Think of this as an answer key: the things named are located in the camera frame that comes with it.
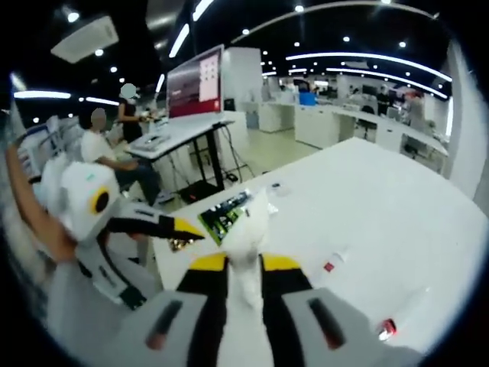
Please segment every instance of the black desk leg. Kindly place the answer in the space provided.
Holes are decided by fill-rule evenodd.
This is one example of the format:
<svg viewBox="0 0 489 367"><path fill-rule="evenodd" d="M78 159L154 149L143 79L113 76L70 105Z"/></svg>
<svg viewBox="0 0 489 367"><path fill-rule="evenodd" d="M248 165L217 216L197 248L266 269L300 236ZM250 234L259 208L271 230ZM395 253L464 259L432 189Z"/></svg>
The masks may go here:
<svg viewBox="0 0 489 367"><path fill-rule="evenodd" d="M209 147L209 154L211 156L212 169L214 170L215 183L219 191L224 190L224 180L222 179L221 165L219 164L219 157L217 155L217 147L215 146L214 130L211 130L206 134L207 146Z"/></svg>
<svg viewBox="0 0 489 367"><path fill-rule="evenodd" d="M196 151L197 164L199 165L200 174L202 175L202 179L204 182L207 182L206 173L204 172L204 166L202 164L202 158L200 157L199 145L197 144L197 139L193 139L193 148Z"/></svg>

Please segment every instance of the man sitting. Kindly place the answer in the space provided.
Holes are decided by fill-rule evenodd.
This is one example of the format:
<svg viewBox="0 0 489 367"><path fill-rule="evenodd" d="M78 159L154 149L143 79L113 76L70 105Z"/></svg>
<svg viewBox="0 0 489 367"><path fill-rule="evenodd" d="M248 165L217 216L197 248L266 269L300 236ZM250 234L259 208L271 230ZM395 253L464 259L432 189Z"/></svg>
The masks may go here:
<svg viewBox="0 0 489 367"><path fill-rule="evenodd" d="M79 124L85 130L81 141L82 158L86 163L98 163L115 172L120 187L138 182L149 205L153 206L160 193L159 177L150 164L143 161L118 161L107 140L100 133L107 118L104 109L90 116L81 114Z"/></svg>

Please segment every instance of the black ceiling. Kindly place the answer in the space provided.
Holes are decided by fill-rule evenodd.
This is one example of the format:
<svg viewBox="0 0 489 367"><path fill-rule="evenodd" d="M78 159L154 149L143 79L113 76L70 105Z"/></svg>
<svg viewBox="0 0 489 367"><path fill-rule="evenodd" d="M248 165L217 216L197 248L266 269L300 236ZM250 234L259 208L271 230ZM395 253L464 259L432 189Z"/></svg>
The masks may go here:
<svg viewBox="0 0 489 367"><path fill-rule="evenodd" d="M264 61L273 61L279 75L287 75L292 65L316 68L340 67L343 60L333 58L286 62L294 54L329 51L368 52L400 57L440 70L446 59L449 36L438 21L408 11L378 6L342 6L278 21L249 34L235 44L244 28L252 30L266 21L293 11L298 4L304 7L330 3L321 0L214 0L197 22L191 13L199 0L76 0L55 2L40 7L37 17L27 29L32 34L19 36L15 45L15 69L28 89L52 89L72 93L75 98L60 101L77 103L77 96L97 96L115 99L119 93L118 79L137 86L155 84L160 73L167 72L217 44L239 47L257 47L268 51ZM396 1L435 14L437 2ZM68 23L60 10L69 5L80 13L80 19ZM69 64L50 54L50 49L64 36L101 15L110 15L118 32L119 42L105 50L102 57L87 57L77 64ZM185 24L191 25L191 35L185 40L174 59L168 58L173 42ZM349 43L342 38L348 35ZM407 47L399 48L401 41ZM391 62L376 62L377 72L405 76L430 85L434 77L428 73L408 69ZM110 73L117 66L117 73ZM271 71L266 65L264 71Z"/></svg>

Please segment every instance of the desk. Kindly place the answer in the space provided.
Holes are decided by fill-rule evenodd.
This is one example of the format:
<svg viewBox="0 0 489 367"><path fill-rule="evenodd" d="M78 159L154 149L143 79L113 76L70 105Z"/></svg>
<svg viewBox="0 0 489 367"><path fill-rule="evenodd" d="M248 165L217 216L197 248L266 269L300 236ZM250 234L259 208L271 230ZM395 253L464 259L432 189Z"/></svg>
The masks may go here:
<svg viewBox="0 0 489 367"><path fill-rule="evenodd" d="M199 153L199 146L197 144L197 139L205 135L207 145L209 147L209 156L212 162L212 169L214 171L214 177L217 183L217 190L224 190L224 180L222 178L222 169L219 163L217 147L215 145L214 131L224 125L227 125L228 123L231 122L224 122L218 119L168 122L165 126L160 127L157 131L147 133L141 136L138 140L133 141L129 146L127 146L125 151L134 157L147 159L151 163L154 163L164 155L169 154L183 145L192 142L195 152L197 152L197 163L199 165L203 182L207 182L202 164L202 158L200 157ZM154 150L144 151L138 149L138 146L145 143L148 139L158 137L165 137L166 140L162 141Z"/></svg>
<svg viewBox="0 0 489 367"><path fill-rule="evenodd" d="M426 352L451 326L471 294L486 256L489 222L455 186L414 161L353 138L254 178L174 213L204 231L197 216L244 188L275 182L290 189L270 197L265 251L295 258L316 287L362 312L372 326L389 317L411 291L430 287L422 312L389 344ZM332 252L348 260L325 282L317 272ZM154 240L165 289L176 289L199 256L218 252L208 237L173 254Z"/></svg>

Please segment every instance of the jeans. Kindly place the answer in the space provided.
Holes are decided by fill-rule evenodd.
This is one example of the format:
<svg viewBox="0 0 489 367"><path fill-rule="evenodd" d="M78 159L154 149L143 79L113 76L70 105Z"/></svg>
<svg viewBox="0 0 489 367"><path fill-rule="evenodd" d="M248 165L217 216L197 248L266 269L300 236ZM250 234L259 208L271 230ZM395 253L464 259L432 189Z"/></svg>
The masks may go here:
<svg viewBox="0 0 489 367"><path fill-rule="evenodd" d="M138 161L138 164L138 168L132 171L115 170L115 178L120 187L132 185L137 181L147 203L153 206L160 193L160 177L149 162Z"/></svg>

